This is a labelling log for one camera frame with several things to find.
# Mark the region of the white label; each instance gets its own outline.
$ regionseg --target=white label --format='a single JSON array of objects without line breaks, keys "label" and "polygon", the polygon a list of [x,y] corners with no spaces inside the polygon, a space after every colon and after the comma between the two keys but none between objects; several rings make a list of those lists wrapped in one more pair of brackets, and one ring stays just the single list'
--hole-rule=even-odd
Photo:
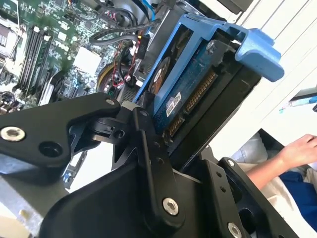
[{"label": "white label", "polygon": [[154,79],[154,83],[157,82],[157,80],[159,79],[159,76],[160,76],[161,73],[162,73],[162,69],[160,69],[160,70],[158,71],[158,73],[156,74],[155,79]]},{"label": "white label", "polygon": [[179,92],[166,110],[167,117],[169,117],[169,115],[173,112],[173,110],[176,108],[177,104],[180,102],[181,99],[182,95],[180,95]]}]

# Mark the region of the green circuit board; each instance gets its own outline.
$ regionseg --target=green circuit board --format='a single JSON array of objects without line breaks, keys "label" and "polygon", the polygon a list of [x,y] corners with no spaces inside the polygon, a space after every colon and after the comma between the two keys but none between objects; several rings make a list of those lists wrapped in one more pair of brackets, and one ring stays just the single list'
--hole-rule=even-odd
[{"label": "green circuit board", "polygon": [[[74,7],[82,17],[94,18],[98,15],[98,12],[86,3],[78,2]],[[102,29],[107,29],[108,23],[102,18],[95,21],[78,19],[67,0],[0,0],[0,15],[24,26],[26,35],[30,35],[32,27],[44,29],[48,33],[52,43],[46,60],[46,69],[54,68],[55,71],[65,72],[65,98],[72,98],[71,92],[78,88],[89,87],[89,93],[94,92],[99,72],[113,61],[116,45],[99,47],[91,46],[89,43],[89,37]],[[95,73],[83,73],[74,65],[83,48],[101,58],[100,62],[97,61]]]}]

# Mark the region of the motherboard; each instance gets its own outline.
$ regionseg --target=motherboard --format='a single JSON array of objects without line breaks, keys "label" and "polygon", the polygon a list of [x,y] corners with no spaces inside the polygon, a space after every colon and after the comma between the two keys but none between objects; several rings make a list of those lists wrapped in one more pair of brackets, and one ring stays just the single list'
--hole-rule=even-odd
[{"label": "motherboard", "polygon": [[95,92],[117,51],[89,43],[110,27],[98,14],[89,2],[0,0],[0,114]]}]

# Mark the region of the hex bolt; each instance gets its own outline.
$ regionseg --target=hex bolt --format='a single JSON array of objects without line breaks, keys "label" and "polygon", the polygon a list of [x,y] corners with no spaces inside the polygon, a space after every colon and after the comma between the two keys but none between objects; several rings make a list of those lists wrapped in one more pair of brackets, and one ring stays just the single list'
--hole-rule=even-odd
[{"label": "hex bolt", "polygon": [[114,105],[114,101],[111,99],[107,99],[106,102],[109,103],[110,105]]},{"label": "hex bolt", "polygon": [[163,200],[163,208],[172,216],[176,216],[178,214],[178,205],[172,198],[168,197]]},{"label": "hex bolt", "polygon": [[0,131],[0,136],[6,141],[18,142],[24,139],[25,132],[21,128],[7,126]]},{"label": "hex bolt", "polygon": [[232,160],[228,160],[228,163],[231,167],[234,167],[234,162]]},{"label": "hex bolt", "polygon": [[239,230],[239,228],[236,226],[236,224],[229,222],[228,229],[234,238],[242,238],[242,233]]}]

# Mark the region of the hard drive label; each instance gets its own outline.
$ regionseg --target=hard drive label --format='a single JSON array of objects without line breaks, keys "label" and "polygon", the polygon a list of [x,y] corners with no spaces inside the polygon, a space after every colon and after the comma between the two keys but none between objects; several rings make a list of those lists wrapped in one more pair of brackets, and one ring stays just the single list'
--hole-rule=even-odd
[{"label": "hard drive label", "polygon": [[180,102],[181,99],[182,99],[182,95],[179,92],[174,98],[174,100],[171,102],[171,104],[167,107],[167,110],[166,110],[167,117],[169,117],[169,115],[173,112],[173,110],[176,108],[177,104]]}]

